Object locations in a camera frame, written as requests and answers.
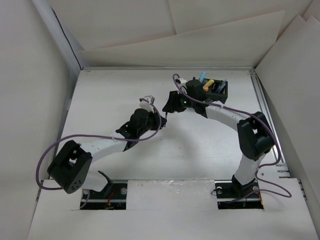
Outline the black slotted organizer container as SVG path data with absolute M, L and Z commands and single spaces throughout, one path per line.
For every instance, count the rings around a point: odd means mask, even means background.
M 206 102 L 226 103 L 228 99 L 228 81 L 204 78 L 201 82 L 205 92 Z

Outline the blue cap highlighter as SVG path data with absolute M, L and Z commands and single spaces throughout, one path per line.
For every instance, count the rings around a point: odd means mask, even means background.
M 202 84 L 204 84 L 204 83 L 206 82 L 205 77 L 206 77 L 206 72 L 202 72 L 198 80 L 199 80 Z

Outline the yellow cap highlighter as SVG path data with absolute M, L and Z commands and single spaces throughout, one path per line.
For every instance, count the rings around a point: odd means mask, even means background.
M 213 79 L 209 79 L 205 82 L 203 88 L 204 89 L 208 89 L 211 85 L 213 85 L 215 83 L 215 81 Z

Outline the purple gel pen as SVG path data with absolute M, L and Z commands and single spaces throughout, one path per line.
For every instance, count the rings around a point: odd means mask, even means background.
M 163 128 L 166 127 L 166 124 L 168 122 L 168 112 L 165 113 L 164 119 L 165 119 L 165 123 L 163 124 Z

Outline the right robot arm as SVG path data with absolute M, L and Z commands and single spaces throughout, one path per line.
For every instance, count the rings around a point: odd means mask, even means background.
M 274 135 L 265 115 L 260 111 L 248 113 L 224 106 L 227 88 L 223 87 L 222 92 L 218 91 L 222 81 L 215 83 L 213 79 L 200 81 L 196 78 L 187 81 L 176 73 L 172 79 L 177 89 L 170 91 L 163 112 L 180 113 L 193 109 L 196 114 L 222 123 L 237 132 L 242 157 L 231 179 L 231 191 L 235 196 L 243 197 L 253 188 L 256 171 L 275 145 Z

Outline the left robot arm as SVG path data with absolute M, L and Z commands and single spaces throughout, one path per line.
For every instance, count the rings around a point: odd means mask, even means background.
M 86 143 L 67 141 L 49 165 L 47 173 L 67 194 L 87 189 L 100 198 L 107 198 L 112 192 L 113 181 L 101 170 L 91 172 L 91 164 L 133 148 L 142 135 L 160 130 L 166 123 L 167 120 L 157 112 L 138 108 L 110 139 Z

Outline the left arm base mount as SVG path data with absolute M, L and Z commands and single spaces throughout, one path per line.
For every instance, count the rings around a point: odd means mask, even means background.
M 97 171 L 87 177 L 79 204 L 80 210 L 125 210 L 127 208 L 127 180 L 112 180 Z

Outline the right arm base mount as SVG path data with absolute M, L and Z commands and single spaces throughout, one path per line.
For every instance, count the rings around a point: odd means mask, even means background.
M 231 180 L 215 180 L 211 194 L 216 197 L 219 210 L 263 210 L 263 202 L 260 193 L 254 193 L 259 189 L 256 180 L 251 185 L 241 188 Z

